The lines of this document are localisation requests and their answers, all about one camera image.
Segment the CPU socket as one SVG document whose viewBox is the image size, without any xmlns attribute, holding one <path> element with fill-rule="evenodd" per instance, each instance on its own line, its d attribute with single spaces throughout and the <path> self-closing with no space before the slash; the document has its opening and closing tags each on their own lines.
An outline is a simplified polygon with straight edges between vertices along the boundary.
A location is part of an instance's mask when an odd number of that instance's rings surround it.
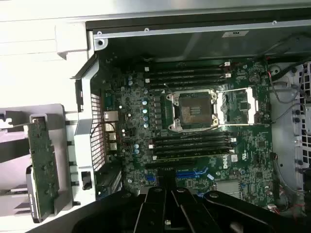
<svg viewBox="0 0 311 233">
<path fill-rule="evenodd" d="M 169 101 L 172 121 L 168 129 L 177 133 L 191 133 L 216 129 L 218 94 L 213 89 L 175 91 L 165 98 Z"/>
</svg>

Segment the silver chipset heatsink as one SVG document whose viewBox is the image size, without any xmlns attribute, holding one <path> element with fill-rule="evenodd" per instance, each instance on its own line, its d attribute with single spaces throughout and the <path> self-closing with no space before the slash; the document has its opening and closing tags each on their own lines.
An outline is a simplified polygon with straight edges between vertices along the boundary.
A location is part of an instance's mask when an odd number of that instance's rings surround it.
<svg viewBox="0 0 311 233">
<path fill-rule="evenodd" d="M 216 182 L 216 190 L 241 199 L 241 187 L 238 180 Z"/>
</svg>

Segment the long black expansion slot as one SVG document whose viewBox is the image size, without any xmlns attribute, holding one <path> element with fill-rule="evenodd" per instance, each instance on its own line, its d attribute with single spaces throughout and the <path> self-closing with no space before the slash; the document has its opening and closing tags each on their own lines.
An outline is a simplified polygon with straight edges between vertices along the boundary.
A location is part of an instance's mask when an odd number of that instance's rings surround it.
<svg viewBox="0 0 311 233">
<path fill-rule="evenodd" d="M 157 169 L 157 168 L 167 168 L 167 167 L 180 167 L 187 165 L 194 165 L 195 161 L 173 161 L 173 162 L 159 162 L 159 163 L 148 163 L 145 164 L 146 169 Z"/>
</svg>

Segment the open black PC case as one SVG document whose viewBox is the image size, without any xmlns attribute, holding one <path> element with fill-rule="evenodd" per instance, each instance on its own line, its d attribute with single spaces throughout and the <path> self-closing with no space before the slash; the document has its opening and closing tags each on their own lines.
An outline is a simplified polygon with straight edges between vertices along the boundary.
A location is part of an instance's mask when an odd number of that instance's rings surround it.
<svg viewBox="0 0 311 233">
<path fill-rule="evenodd" d="M 276 199 L 266 207 L 257 206 L 295 220 L 311 220 L 311 19 L 212 27 L 135 25 L 119 32 L 100 23 L 91 24 L 90 41 L 94 54 L 75 83 L 75 155 L 85 195 L 81 204 L 127 190 L 121 162 L 109 161 L 103 149 L 101 69 L 145 62 L 233 59 L 243 66 L 244 60 L 264 61 Z"/>
</svg>

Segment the black RAM slot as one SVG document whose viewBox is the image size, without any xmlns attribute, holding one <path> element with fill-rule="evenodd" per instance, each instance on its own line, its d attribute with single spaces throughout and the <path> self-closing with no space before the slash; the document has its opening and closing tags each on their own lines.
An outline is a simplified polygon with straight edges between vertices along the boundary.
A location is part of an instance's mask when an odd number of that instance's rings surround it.
<svg viewBox="0 0 311 233">
<path fill-rule="evenodd" d="M 169 88 L 188 88 L 195 86 L 209 86 L 226 83 L 226 79 L 205 79 L 205 80 L 168 80 L 163 82 L 149 83 L 149 89 L 162 89 L 168 86 Z"/>
<path fill-rule="evenodd" d="M 194 70 L 218 70 L 225 67 L 230 67 L 230 62 L 224 62 L 220 65 L 206 65 L 206 66 L 179 66 L 179 67 L 167 67 L 167 68 L 152 68 L 145 67 L 144 72 L 146 73 L 158 73 L 158 72 L 175 72 L 175 71 L 194 71 Z"/>
<path fill-rule="evenodd" d="M 187 154 L 195 152 L 213 152 L 219 150 L 229 150 L 232 149 L 232 144 L 220 144 L 216 146 L 199 146 L 199 147 L 188 147 L 188 148 L 177 148 L 177 149 L 157 149 L 153 150 L 153 154 L 156 156 L 166 156 L 166 155 L 175 155 L 175 154 Z"/>
<path fill-rule="evenodd" d="M 231 132 L 207 132 L 192 134 L 187 136 L 167 136 L 167 137 L 158 137 L 154 138 L 152 142 L 154 144 L 167 144 L 167 143 L 181 143 L 185 141 L 208 141 L 208 140 L 218 140 L 218 139 L 228 139 L 229 137 L 234 136 Z"/>
<path fill-rule="evenodd" d="M 199 74 L 199 75 L 182 75 L 182 76 L 167 76 L 167 77 L 150 77 L 144 80 L 145 83 L 155 82 L 177 82 L 177 81 L 199 81 L 199 80 L 218 80 L 231 78 L 231 73 L 225 74 Z"/>
<path fill-rule="evenodd" d="M 204 148 L 213 146 L 230 146 L 236 143 L 235 137 L 229 137 L 225 135 L 219 136 L 207 136 L 207 137 L 187 137 L 178 139 L 162 138 L 161 140 L 154 140 L 148 145 L 148 149 L 151 150 L 172 150 L 183 148 Z"/>
<path fill-rule="evenodd" d="M 194 74 L 221 74 L 228 72 L 228 68 L 198 68 L 198 69 L 184 69 L 184 70 L 164 70 L 151 73 L 145 73 L 149 77 L 165 77 L 165 76 L 184 76 Z"/>
</svg>

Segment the gray parts rack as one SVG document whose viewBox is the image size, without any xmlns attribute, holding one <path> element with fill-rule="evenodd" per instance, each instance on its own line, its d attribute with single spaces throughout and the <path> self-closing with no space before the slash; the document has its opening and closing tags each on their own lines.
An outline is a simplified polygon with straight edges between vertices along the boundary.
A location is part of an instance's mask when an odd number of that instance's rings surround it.
<svg viewBox="0 0 311 233">
<path fill-rule="evenodd" d="M 69 156 L 65 111 L 61 104 L 0 107 L 0 114 L 13 123 L 27 123 L 31 115 L 44 116 L 49 126 L 49 136 L 55 149 L 60 198 L 56 201 L 57 215 L 43 221 L 47 224 L 69 214 L 73 206 L 73 194 L 69 174 Z M 26 168 L 31 163 L 25 153 L 26 141 L 22 128 L 11 133 L 0 132 L 0 233 L 25 233 L 38 224 L 30 216 L 26 188 Z"/>
</svg>

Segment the gray plastic case foot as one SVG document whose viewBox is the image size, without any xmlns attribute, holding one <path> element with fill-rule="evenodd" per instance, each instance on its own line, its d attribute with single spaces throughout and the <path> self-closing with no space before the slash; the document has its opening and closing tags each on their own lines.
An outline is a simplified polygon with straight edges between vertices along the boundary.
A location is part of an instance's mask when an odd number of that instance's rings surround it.
<svg viewBox="0 0 311 233">
<path fill-rule="evenodd" d="M 87 61 L 93 54 L 86 22 L 65 22 L 55 25 L 56 53 L 62 59 Z"/>
</svg>

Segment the blue expansion slot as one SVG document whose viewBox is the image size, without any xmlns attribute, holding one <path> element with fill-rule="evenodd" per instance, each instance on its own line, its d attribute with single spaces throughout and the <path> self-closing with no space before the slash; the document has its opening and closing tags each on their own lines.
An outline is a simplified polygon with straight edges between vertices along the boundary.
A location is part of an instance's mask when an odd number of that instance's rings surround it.
<svg viewBox="0 0 311 233">
<path fill-rule="evenodd" d="M 206 167 L 204 170 L 201 171 L 179 171 L 176 172 L 175 177 L 179 178 L 179 179 L 195 179 L 195 178 L 199 178 L 201 175 L 206 174 L 206 172 L 208 171 L 208 168 Z M 155 182 L 156 181 L 156 177 L 155 175 L 146 175 L 145 176 L 146 180 L 149 182 Z"/>
</svg>

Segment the green motherboard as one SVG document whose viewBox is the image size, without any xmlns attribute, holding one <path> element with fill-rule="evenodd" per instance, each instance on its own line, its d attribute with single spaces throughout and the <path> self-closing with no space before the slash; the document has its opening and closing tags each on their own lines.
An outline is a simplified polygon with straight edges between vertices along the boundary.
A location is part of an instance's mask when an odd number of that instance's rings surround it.
<svg viewBox="0 0 311 233">
<path fill-rule="evenodd" d="M 167 68 L 179 66 L 220 65 L 230 62 L 226 73 L 232 77 L 218 85 L 195 86 L 188 88 L 170 88 L 175 91 L 213 89 L 217 91 L 251 87 L 258 101 L 259 110 L 255 114 L 255 124 L 247 126 L 223 126 L 218 128 L 177 133 L 170 131 L 172 113 L 169 101 L 165 98 L 165 88 L 149 89 L 144 68 Z M 271 105 L 267 76 L 267 64 L 264 61 L 247 62 L 240 60 L 198 60 L 181 62 L 145 62 L 131 65 L 119 65 L 101 69 L 100 96 L 102 98 L 102 119 L 99 129 L 104 138 L 103 149 L 109 161 L 120 161 L 122 184 L 125 189 L 141 194 L 145 189 L 158 185 L 158 170 L 172 171 L 208 171 L 195 179 L 175 178 L 177 186 L 185 187 L 202 197 L 206 192 L 216 190 L 216 182 L 238 180 L 241 187 L 241 200 L 266 207 L 275 202 L 273 185 Z M 119 120 L 115 121 L 118 143 L 117 151 L 109 151 L 109 142 L 105 139 L 103 119 L 104 111 L 118 111 Z M 213 152 L 195 152 L 156 156 L 148 145 L 154 138 L 167 136 L 187 136 L 207 132 L 231 132 L 237 139 L 232 149 Z M 145 164 L 173 161 L 195 161 L 194 165 L 146 169 Z M 146 180 L 146 175 L 155 175 L 155 182 Z"/>
</svg>

